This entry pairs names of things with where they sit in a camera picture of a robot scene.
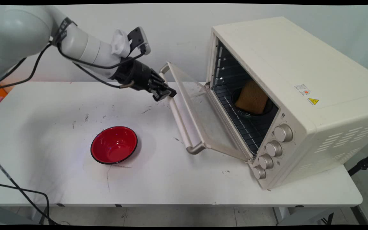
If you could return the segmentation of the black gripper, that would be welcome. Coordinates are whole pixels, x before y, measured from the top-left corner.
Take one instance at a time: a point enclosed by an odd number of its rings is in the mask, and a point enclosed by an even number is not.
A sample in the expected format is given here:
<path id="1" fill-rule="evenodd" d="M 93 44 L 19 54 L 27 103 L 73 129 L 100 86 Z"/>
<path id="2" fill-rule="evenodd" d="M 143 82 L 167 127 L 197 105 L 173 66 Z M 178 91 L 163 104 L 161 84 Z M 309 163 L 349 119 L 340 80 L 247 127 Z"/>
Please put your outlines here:
<path id="1" fill-rule="evenodd" d="M 111 76 L 111 80 L 115 80 L 122 85 L 134 81 L 134 85 L 131 86 L 132 89 L 137 91 L 152 91 L 152 97 L 156 102 L 165 99 L 167 96 L 174 97 L 177 94 L 174 89 L 169 88 L 165 80 L 158 73 L 147 65 L 136 59 L 121 59 L 121 61 L 127 61 L 127 63 L 117 67 L 117 70 Z"/>

